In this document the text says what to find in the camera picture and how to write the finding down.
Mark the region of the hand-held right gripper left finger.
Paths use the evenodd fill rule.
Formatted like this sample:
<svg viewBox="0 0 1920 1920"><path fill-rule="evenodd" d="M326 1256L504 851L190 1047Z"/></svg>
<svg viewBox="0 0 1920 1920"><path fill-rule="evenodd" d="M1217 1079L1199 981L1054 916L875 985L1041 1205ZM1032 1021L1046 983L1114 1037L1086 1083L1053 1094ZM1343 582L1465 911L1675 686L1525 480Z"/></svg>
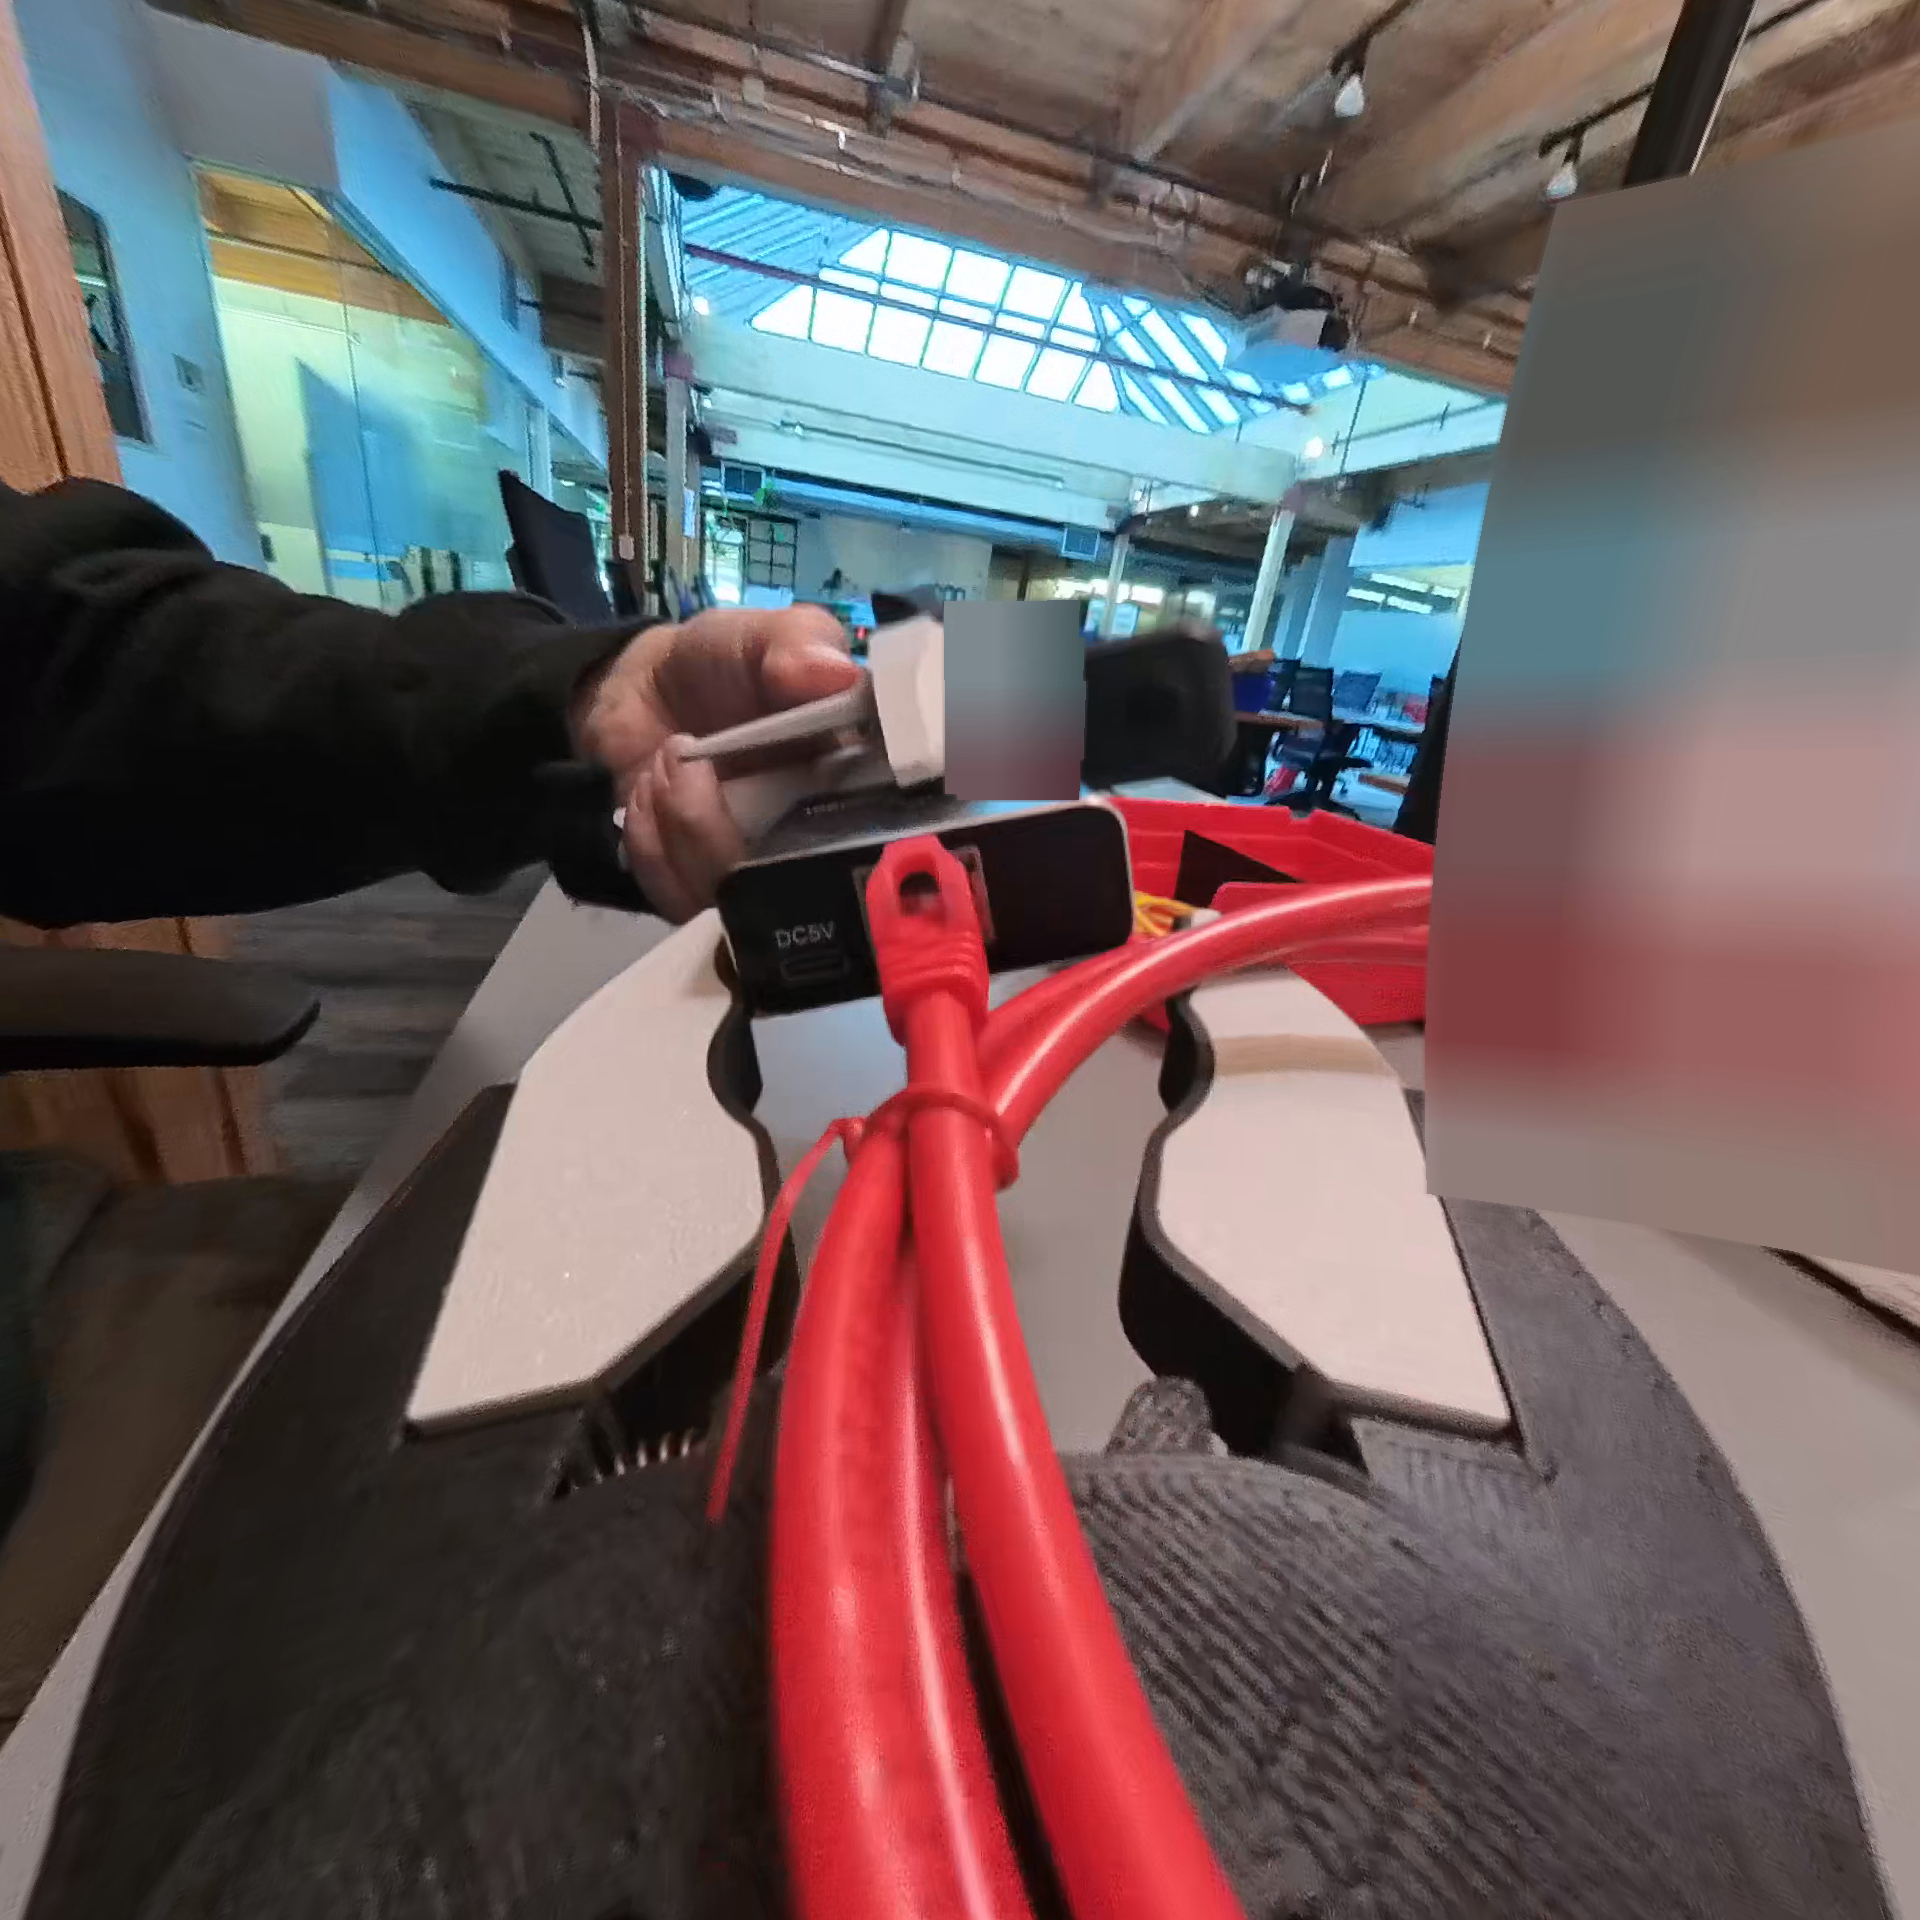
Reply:
<svg viewBox="0 0 1920 1920"><path fill-rule="evenodd" d="M689 920L520 1072L409 1427L583 1406L752 1273L778 1171L730 1064L723 945L718 915Z"/></svg>

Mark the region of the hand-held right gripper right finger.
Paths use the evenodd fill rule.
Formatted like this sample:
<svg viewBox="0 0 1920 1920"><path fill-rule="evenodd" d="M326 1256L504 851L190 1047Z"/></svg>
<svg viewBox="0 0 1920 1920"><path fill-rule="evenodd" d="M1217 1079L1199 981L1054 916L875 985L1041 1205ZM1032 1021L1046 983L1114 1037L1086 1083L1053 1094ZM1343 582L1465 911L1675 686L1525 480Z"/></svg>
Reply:
<svg viewBox="0 0 1920 1920"><path fill-rule="evenodd" d="M1174 1000L1121 1325L1200 1388L1226 1445L1349 1445L1393 1422L1506 1440L1511 1406L1406 1093L1290 971Z"/></svg>

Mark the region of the black ethernet adapter box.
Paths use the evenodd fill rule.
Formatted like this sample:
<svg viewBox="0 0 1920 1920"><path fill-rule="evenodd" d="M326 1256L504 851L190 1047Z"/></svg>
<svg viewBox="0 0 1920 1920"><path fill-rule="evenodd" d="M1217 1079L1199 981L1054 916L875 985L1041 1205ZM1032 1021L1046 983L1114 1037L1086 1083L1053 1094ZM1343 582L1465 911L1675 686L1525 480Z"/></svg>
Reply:
<svg viewBox="0 0 1920 1920"><path fill-rule="evenodd" d="M797 1016L879 995L867 884L887 846L934 837L970 873L991 971L1102 952L1134 931L1122 816L1105 800L962 803L871 790L797 806L718 884L738 997Z"/></svg>

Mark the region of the person's left forearm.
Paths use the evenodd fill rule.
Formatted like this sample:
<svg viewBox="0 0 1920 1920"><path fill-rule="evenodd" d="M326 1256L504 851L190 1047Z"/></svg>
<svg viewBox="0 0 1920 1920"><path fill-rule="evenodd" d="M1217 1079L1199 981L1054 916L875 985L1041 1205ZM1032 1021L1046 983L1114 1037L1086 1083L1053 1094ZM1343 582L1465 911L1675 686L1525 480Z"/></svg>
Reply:
<svg viewBox="0 0 1920 1920"><path fill-rule="evenodd" d="M643 911L573 729L625 643L515 592L305 593L122 487L5 487L5 916L246 916L406 873L485 893L533 865Z"/></svg>

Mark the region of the person's left hand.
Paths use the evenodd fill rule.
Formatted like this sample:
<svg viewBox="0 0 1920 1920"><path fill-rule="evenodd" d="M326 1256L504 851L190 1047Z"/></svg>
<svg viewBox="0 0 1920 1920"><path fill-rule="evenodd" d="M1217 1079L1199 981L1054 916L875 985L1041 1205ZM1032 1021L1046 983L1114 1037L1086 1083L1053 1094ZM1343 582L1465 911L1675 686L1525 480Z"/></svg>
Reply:
<svg viewBox="0 0 1920 1920"><path fill-rule="evenodd" d="M865 681L822 607L714 607L648 629L590 676L575 735L610 779L623 852L651 915L694 920L747 852L723 777L689 759L689 743Z"/></svg>

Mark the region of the red plastic bin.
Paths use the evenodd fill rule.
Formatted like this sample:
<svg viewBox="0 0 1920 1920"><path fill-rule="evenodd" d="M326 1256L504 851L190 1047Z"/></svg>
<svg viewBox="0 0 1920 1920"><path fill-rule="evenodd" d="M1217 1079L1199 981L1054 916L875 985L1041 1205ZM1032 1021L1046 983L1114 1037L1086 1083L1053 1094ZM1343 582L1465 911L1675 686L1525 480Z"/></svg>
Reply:
<svg viewBox="0 0 1920 1920"><path fill-rule="evenodd" d="M1429 878L1427 844L1315 808L1227 800L1117 797L1137 883L1137 937L1184 925L1218 892L1233 899L1282 883L1329 886L1359 880ZM1301 977L1361 1025L1425 1024L1427 959L1301 964Z"/></svg>

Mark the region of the ceiling projector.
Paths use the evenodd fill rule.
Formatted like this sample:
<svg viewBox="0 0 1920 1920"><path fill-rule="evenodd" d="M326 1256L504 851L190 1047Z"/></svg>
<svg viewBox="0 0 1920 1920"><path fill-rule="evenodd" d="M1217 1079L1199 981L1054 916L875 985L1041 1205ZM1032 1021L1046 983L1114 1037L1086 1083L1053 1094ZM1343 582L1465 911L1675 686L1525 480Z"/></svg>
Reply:
<svg viewBox="0 0 1920 1920"><path fill-rule="evenodd" d="M1239 323L1242 356L1256 351L1319 351L1341 356L1349 349L1351 324L1331 287L1309 273L1303 262L1261 257L1242 269L1247 308Z"/></svg>

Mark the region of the black office chair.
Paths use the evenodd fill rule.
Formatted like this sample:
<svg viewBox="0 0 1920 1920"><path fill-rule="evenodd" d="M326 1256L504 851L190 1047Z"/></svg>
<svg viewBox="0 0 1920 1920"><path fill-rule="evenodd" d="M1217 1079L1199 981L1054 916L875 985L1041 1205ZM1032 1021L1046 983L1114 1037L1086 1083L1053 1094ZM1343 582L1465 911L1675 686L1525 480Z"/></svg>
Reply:
<svg viewBox="0 0 1920 1920"><path fill-rule="evenodd" d="M5 1077L251 1068L318 1014L264 966L146 951L5 949L2 1003ZM64 1150L5 1150L7 1736L345 1192L299 1173L112 1191Z"/></svg>

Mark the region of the black monitor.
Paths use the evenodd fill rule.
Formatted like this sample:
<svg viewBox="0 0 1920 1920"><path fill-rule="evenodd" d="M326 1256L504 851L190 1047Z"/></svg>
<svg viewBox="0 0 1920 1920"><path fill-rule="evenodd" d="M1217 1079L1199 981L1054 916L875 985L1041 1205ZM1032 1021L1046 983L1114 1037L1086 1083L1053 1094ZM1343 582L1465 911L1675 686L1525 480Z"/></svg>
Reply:
<svg viewBox="0 0 1920 1920"><path fill-rule="evenodd" d="M565 509L517 478L496 473L511 527L507 563L515 582L570 622L607 627L616 616L589 516Z"/></svg>

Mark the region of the black vertical pole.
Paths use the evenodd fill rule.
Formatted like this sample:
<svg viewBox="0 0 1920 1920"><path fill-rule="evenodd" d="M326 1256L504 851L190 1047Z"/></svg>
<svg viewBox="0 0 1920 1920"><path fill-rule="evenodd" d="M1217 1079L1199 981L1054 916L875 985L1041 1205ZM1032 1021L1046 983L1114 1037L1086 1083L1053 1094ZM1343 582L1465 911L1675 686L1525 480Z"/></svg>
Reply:
<svg viewBox="0 0 1920 1920"><path fill-rule="evenodd" d="M1694 173L1755 7L1755 3L1686 3L1681 7L1622 187Z"/></svg>

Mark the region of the wooden support post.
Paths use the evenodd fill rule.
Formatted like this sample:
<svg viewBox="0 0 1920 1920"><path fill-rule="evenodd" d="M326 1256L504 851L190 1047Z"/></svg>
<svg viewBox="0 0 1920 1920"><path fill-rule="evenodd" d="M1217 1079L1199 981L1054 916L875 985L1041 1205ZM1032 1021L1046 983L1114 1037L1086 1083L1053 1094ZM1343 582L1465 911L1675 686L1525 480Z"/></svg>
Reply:
<svg viewBox="0 0 1920 1920"><path fill-rule="evenodd" d="M609 420L610 582L618 613L651 611L650 351L643 124L597 83L592 144L605 217L605 404Z"/></svg>

